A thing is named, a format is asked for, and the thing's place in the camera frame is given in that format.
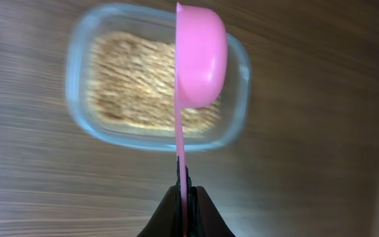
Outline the pink plastic scoop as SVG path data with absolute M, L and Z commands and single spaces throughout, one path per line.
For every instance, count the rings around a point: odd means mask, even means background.
M 174 115 L 183 235 L 188 235 L 188 181 L 182 109 L 207 107 L 220 94 L 227 67 L 224 23 L 212 10 L 176 5 Z

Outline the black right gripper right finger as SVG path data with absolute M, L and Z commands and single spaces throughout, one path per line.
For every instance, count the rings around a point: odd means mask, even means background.
M 235 237 L 202 186 L 189 190 L 189 236 Z

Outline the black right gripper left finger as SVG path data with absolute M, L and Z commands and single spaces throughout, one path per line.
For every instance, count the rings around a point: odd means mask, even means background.
M 171 186 L 152 217 L 137 237 L 179 237 L 180 198 L 176 186 Z

